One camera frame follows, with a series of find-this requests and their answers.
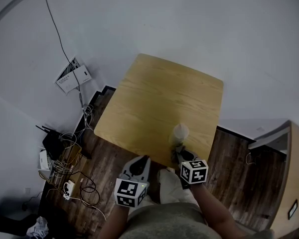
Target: person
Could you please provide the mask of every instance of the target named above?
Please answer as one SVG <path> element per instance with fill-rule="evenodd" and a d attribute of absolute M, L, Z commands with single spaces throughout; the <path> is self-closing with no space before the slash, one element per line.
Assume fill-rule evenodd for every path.
<path fill-rule="evenodd" d="M 137 208 L 115 205 L 99 239 L 272 239 L 271 230 L 253 235 L 237 227 L 232 215 L 203 184 L 183 190 L 179 177 L 158 174 L 160 205 L 146 196 Z"/>

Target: cable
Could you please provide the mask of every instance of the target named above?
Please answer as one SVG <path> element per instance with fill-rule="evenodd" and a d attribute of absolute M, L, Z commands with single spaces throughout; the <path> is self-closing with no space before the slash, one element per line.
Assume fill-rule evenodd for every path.
<path fill-rule="evenodd" d="M 89 129 L 89 130 L 93 131 L 93 129 L 90 127 L 91 123 L 94 121 L 94 113 L 93 112 L 95 112 L 95 114 L 96 114 L 96 116 L 99 120 L 98 112 L 96 110 L 94 110 L 94 107 L 92 105 L 87 105 L 86 108 L 85 108 L 85 113 L 86 113 L 87 120 L 90 117 L 89 122 L 88 123 L 84 122 L 85 123 L 84 128 L 82 130 L 74 132 L 74 133 L 79 133 L 77 138 L 79 139 L 80 144 L 82 143 L 82 136 L 83 136 L 85 130 Z"/>
<path fill-rule="evenodd" d="M 82 173 L 81 171 L 78 171 L 78 172 L 75 172 L 75 173 L 71 173 L 71 174 L 62 174 L 62 175 L 74 175 L 74 174 L 77 174 L 77 173 L 81 173 L 83 176 L 85 176 L 87 179 L 89 179 L 92 183 L 93 183 L 93 186 L 85 186 L 85 187 L 82 187 L 81 185 L 80 185 L 80 199 L 82 200 L 82 202 L 85 202 L 85 203 L 87 203 L 87 201 L 83 198 L 83 191 L 84 192 L 86 192 L 86 193 L 93 193 L 93 192 L 96 192 L 97 194 L 98 194 L 98 201 L 95 203 L 95 204 L 89 204 L 88 203 L 88 205 L 89 206 L 95 206 L 95 205 L 97 205 L 98 203 L 99 203 L 99 201 L 100 201 L 100 193 L 97 191 L 97 189 L 96 189 L 96 184 L 95 184 L 95 182 L 89 177 L 89 176 L 87 176 L 87 175 L 85 175 L 84 173 Z"/>
<path fill-rule="evenodd" d="M 60 191 L 59 189 L 49 189 L 48 192 L 47 192 L 46 195 L 45 195 L 45 199 L 46 199 L 46 201 L 47 201 L 48 203 L 49 203 L 49 201 L 48 201 L 48 199 L 47 199 L 47 196 L 48 196 L 50 190 L 57 190 L 57 191 L 60 192 L 60 194 L 62 194 L 61 191 Z"/>
<path fill-rule="evenodd" d="M 55 168 L 55 170 L 58 170 L 60 172 L 69 172 L 69 173 L 73 172 L 72 169 L 67 169 L 67 168 L 59 167 L 57 165 L 55 165 L 54 168 Z"/>
<path fill-rule="evenodd" d="M 72 162 L 76 159 L 76 157 L 77 157 L 79 154 L 81 155 L 81 150 L 82 150 L 82 149 L 80 149 L 80 150 L 78 151 L 78 153 L 77 153 L 76 156 L 72 159 L 71 162 L 69 162 L 69 163 L 64 163 L 64 164 L 66 164 L 66 165 L 72 164 Z"/>
<path fill-rule="evenodd" d="M 76 163 L 76 165 L 75 165 L 73 168 L 71 168 L 71 169 L 60 169 L 60 168 L 59 168 L 57 165 L 55 165 L 55 163 L 54 163 L 54 165 L 53 165 L 53 167 L 52 167 L 52 173 L 53 173 L 54 175 L 55 175 L 55 173 L 57 173 L 57 174 L 60 174 L 60 175 L 62 175 L 62 176 L 63 176 L 63 175 L 72 175 L 73 172 L 74 172 L 74 169 L 77 167 L 78 164 L 80 164 L 80 161 L 81 161 L 82 157 L 83 157 L 83 155 L 81 155 L 79 161 L 78 161 L 78 162 Z M 58 170 L 61 170 L 62 172 L 66 172 L 66 173 L 60 173 L 60 172 L 56 171 L 55 168 L 57 168 Z"/>
<path fill-rule="evenodd" d="M 246 164 L 247 164 L 247 165 L 251 165 L 251 164 L 255 164 L 255 165 L 257 165 L 255 162 L 251 162 L 251 163 L 248 163 L 248 162 L 247 162 L 247 157 L 248 157 L 248 155 L 250 155 L 250 152 L 246 155 Z"/>
<path fill-rule="evenodd" d="M 77 146 L 79 146 L 82 149 L 82 147 L 79 144 L 77 144 L 75 141 L 71 141 L 71 140 L 68 140 L 68 139 L 64 139 L 62 141 L 70 141 L 70 142 L 73 143 L 71 146 L 68 146 L 68 147 L 66 147 L 64 149 L 69 149 L 69 148 L 73 147 L 74 145 L 77 145 Z"/>
<path fill-rule="evenodd" d="M 71 137 L 71 138 L 75 137 L 75 142 L 77 141 L 77 137 L 76 137 L 76 135 L 75 135 L 74 133 L 71 133 L 72 136 L 67 135 L 67 133 L 71 133 L 71 132 L 64 132 L 64 133 L 62 133 L 62 134 L 59 136 L 59 139 L 62 138 L 64 135 L 66 135 L 66 136 Z"/>
<path fill-rule="evenodd" d="M 31 201 L 32 198 L 38 198 L 39 195 L 40 195 L 42 192 L 43 192 L 43 191 L 41 191 L 36 197 L 33 196 L 33 197 L 31 197 L 28 201 L 25 201 L 25 202 L 23 203 L 23 205 L 25 205 L 26 203 L 29 203 L 29 202 Z"/>
<path fill-rule="evenodd" d="M 103 213 L 99 208 L 97 208 L 97 207 L 95 207 L 95 206 L 93 206 L 93 205 L 90 205 L 89 203 L 85 202 L 85 201 L 82 200 L 82 199 L 75 198 L 75 197 L 70 197 L 70 198 L 71 198 L 71 199 L 77 199 L 77 200 L 80 200 L 81 202 L 84 202 L 85 204 L 91 206 L 92 208 L 95 208 L 96 210 L 98 210 L 98 211 L 103 215 L 103 217 L 104 217 L 104 219 L 105 219 L 105 221 L 106 221 L 106 217 L 105 217 L 104 213 Z"/>
<path fill-rule="evenodd" d="M 51 10 L 50 10 L 50 6 L 49 6 L 49 3 L 48 3 L 48 0 L 45 0 L 45 2 L 46 2 L 46 6 L 48 7 L 48 10 L 49 10 L 51 19 L 52 19 L 53 24 L 54 24 L 54 27 L 55 27 L 55 30 L 56 30 L 56 32 L 57 32 L 57 34 L 58 34 L 58 36 L 59 36 L 59 41 L 60 41 L 61 48 L 62 48 L 62 51 L 63 51 L 63 53 L 64 53 L 64 56 L 66 57 L 66 59 L 68 60 L 68 62 L 69 62 L 69 64 L 70 64 L 70 60 L 68 59 L 68 57 L 67 57 L 67 55 L 65 54 L 65 51 L 64 51 L 64 49 L 63 49 L 63 45 L 62 45 L 61 37 L 60 37 L 60 34 L 59 34 L 59 30 L 58 30 L 58 28 L 56 27 L 56 24 L 55 24 L 55 22 L 54 22 L 54 18 L 53 18 L 53 16 L 52 16 L 52 13 L 51 13 Z"/>
<path fill-rule="evenodd" d="M 63 177 L 63 175 L 59 176 L 55 176 L 56 179 L 61 179 Z"/>
<path fill-rule="evenodd" d="M 66 183 L 63 184 L 63 191 L 67 194 L 67 192 L 65 190 L 65 184 L 68 185 L 68 183 L 66 182 Z"/>
<path fill-rule="evenodd" d="M 56 32 L 57 32 L 57 34 L 58 34 L 58 37 L 59 37 L 59 41 L 60 41 L 60 45 L 61 45 L 63 54 L 64 54 L 64 56 L 66 57 L 66 59 L 68 60 L 69 65 L 71 65 L 70 60 L 69 60 L 69 58 L 67 57 L 67 55 L 66 55 L 66 53 L 65 53 L 65 51 L 64 51 L 63 44 L 62 44 L 62 40 L 61 40 L 61 37 L 60 37 L 60 33 L 59 33 L 59 30 L 58 30 L 58 28 L 57 28 L 57 26 L 56 26 L 56 24 L 55 24 L 55 22 L 54 22 L 54 18 L 53 18 L 53 16 L 52 16 L 52 12 L 51 12 L 51 10 L 50 10 L 50 6 L 49 6 L 49 3 L 48 3 L 48 0 L 45 0 L 45 2 L 46 2 L 46 6 L 48 7 L 48 10 L 49 10 L 51 19 L 52 19 L 53 24 L 54 24 L 54 27 L 55 27 L 55 30 L 56 30 Z M 84 111 L 84 108 L 83 108 L 83 100 L 82 100 L 82 94 L 81 94 L 81 90 L 80 90 L 80 83 L 79 83 L 78 78 L 76 77 L 76 75 L 75 75 L 75 73 L 74 73 L 74 70 L 72 70 L 72 72 L 73 72 L 73 75 L 74 75 L 74 77 L 75 77 L 75 80 L 76 80 L 77 83 L 78 83 L 78 87 L 77 87 L 76 89 L 79 91 L 79 99 L 80 99 L 81 109 L 83 110 L 83 116 L 84 116 L 84 125 L 86 125 L 86 123 L 87 123 L 87 118 L 86 118 L 85 111 Z"/>
<path fill-rule="evenodd" d="M 45 180 L 49 185 L 53 186 L 56 190 L 59 190 L 55 185 L 53 185 L 52 183 L 50 183 L 47 179 L 45 179 L 44 177 L 42 177 L 42 175 L 39 173 L 39 176 Z"/>

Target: wall outlet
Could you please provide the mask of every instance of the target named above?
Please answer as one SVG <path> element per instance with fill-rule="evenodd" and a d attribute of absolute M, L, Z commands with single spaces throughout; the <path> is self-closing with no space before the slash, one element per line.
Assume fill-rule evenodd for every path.
<path fill-rule="evenodd" d="M 81 66 L 78 59 L 74 57 L 55 82 L 63 93 L 67 94 L 78 86 L 74 74 L 80 85 L 92 79 L 85 65 Z"/>

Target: white wall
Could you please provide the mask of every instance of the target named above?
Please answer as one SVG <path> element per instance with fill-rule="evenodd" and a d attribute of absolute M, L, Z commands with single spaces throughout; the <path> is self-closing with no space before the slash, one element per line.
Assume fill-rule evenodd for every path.
<path fill-rule="evenodd" d="M 10 1 L 0 0 L 0 9 Z M 68 57 L 79 55 L 98 80 L 82 86 L 88 103 L 104 83 L 89 56 L 62 39 Z M 81 118 L 78 92 L 65 96 L 54 85 L 66 64 L 45 0 L 24 0 L 0 21 L 0 208 L 4 214 L 9 214 L 7 203 L 20 211 L 19 199 L 43 189 L 37 165 L 45 134 L 35 125 L 73 131 Z M 31 189 L 30 195 L 25 195 L 25 188 Z"/>
<path fill-rule="evenodd" d="M 117 86 L 135 56 L 224 81 L 220 126 L 299 124 L 299 0 L 51 0 L 63 33 Z M 265 131 L 257 132 L 262 126 Z"/>
<path fill-rule="evenodd" d="M 36 124 L 37 121 L 0 98 L 0 205 L 4 201 L 3 209 L 43 189 L 37 164 L 44 133 L 35 128 Z M 25 188 L 31 189 L 30 195 L 25 194 Z"/>

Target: white cube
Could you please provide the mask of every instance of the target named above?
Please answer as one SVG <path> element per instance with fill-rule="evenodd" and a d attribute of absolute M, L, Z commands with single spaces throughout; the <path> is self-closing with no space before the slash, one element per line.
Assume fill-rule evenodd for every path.
<path fill-rule="evenodd" d="M 147 194 L 147 183 L 116 179 L 114 197 L 117 205 L 137 207 Z"/>
<path fill-rule="evenodd" d="M 207 179 L 206 160 L 185 161 L 181 163 L 180 176 L 188 184 L 202 183 Z"/>

